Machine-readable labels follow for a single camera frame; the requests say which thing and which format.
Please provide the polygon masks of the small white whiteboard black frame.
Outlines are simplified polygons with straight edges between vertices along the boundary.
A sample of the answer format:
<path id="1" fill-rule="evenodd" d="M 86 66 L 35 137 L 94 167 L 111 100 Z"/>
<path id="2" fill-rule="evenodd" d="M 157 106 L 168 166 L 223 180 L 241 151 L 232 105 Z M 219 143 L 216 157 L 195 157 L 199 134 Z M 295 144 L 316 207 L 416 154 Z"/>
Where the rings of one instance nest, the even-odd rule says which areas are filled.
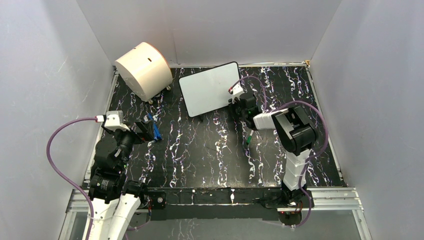
<path id="1" fill-rule="evenodd" d="M 235 61 L 181 77 L 178 83 L 188 116 L 194 118 L 227 107 L 229 88 L 239 79 Z"/>

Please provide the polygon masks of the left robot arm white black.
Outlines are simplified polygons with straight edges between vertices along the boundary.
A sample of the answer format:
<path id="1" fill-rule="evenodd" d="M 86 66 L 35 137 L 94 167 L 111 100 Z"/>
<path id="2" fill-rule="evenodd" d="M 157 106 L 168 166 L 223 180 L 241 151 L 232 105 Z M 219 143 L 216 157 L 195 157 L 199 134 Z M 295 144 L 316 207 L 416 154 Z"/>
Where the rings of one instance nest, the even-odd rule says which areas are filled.
<path id="1" fill-rule="evenodd" d="M 149 203 L 149 194 L 141 182 L 127 180 L 125 173 L 134 145 L 155 139 L 155 122 L 138 121 L 138 132 L 119 119 L 105 115 L 101 127 L 113 136 L 112 142 L 104 140 L 96 149 L 88 185 L 90 210 L 84 236 L 89 240 L 121 240 L 137 208 Z"/>

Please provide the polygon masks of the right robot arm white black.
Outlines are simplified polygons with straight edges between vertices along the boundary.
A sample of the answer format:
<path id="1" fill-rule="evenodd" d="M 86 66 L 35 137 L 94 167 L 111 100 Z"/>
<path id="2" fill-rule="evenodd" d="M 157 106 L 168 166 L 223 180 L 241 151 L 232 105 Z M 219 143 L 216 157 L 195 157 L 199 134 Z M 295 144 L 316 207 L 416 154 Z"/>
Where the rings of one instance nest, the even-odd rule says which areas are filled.
<path id="1" fill-rule="evenodd" d="M 303 169 L 318 139 L 307 114 L 300 106 L 262 112 L 252 93 L 233 96 L 228 100 L 228 105 L 234 117 L 251 130 L 275 130 L 286 151 L 281 192 L 267 193 L 259 202 L 267 208 L 295 207 L 305 196 L 307 186 Z"/>

